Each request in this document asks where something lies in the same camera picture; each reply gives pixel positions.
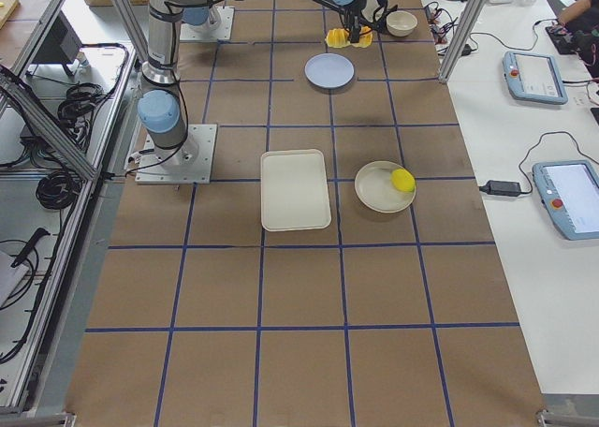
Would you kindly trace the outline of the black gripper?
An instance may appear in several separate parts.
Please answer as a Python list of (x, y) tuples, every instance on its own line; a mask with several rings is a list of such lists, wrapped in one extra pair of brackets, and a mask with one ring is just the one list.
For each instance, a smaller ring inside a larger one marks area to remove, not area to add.
[(365, 0), (355, 0), (348, 5), (342, 6), (342, 26), (349, 34), (350, 43), (359, 43), (360, 41), (362, 28), (360, 17), (365, 6)]

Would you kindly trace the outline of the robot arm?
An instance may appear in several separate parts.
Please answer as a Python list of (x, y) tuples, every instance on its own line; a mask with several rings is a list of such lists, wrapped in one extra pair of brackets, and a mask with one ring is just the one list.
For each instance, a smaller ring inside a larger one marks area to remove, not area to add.
[[(149, 0), (148, 58), (142, 64), (144, 89), (138, 115), (153, 141), (157, 164), (168, 170), (183, 169), (197, 155), (178, 73), (183, 18), (190, 12), (197, 24), (204, 24), (210, 18), (210, 10), (224, 1)], [(350, 40), (358, 41), (360, 29), (366, 24), (361, 15), (366, 0), (314, 1), (349, 20)]]

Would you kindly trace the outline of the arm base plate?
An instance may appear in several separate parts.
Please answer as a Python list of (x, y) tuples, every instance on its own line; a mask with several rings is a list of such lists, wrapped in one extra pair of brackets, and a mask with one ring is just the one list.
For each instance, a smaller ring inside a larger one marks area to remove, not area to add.
[(230, 40), (233, 7), (190, 7), (183, 11), (180, 41), (183, 43)]
[(146, 135), (135, 181), (138, 184), (208, 184), (211, 181), (217, 125), (190, 125), (183, 147), (174, 154), (156, 148)]

